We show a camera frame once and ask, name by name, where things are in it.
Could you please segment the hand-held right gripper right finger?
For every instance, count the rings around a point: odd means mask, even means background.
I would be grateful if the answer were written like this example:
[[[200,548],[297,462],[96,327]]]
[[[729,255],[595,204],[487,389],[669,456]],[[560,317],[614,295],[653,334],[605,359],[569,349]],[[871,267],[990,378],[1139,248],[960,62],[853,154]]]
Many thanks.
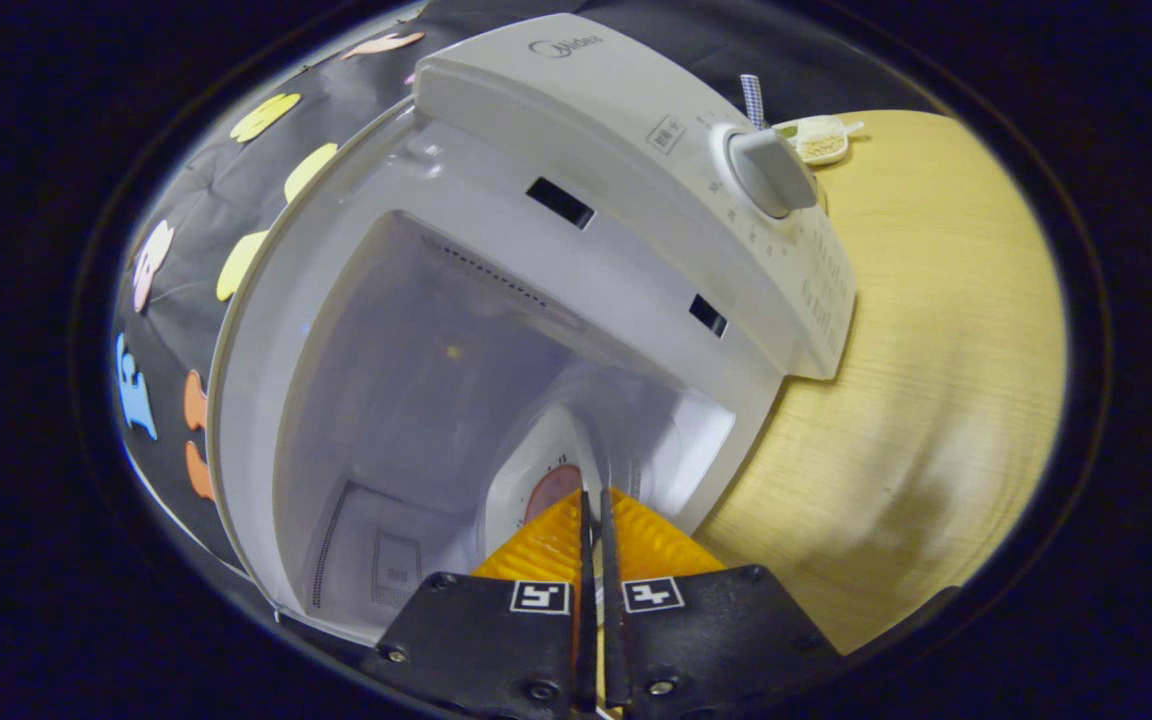
[[[719,564],[617,488],[599,495],[602,707],[750,719],[812,694],[844,655],[764,564]]]

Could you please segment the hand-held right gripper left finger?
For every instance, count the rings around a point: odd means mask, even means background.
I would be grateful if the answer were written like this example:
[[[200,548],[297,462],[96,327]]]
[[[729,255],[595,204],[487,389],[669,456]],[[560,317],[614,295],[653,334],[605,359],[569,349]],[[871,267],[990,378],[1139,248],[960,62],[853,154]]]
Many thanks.
[[[362,673],[472,719],[596,717],[594,529],[577,488],[476,571],[429,575]]]

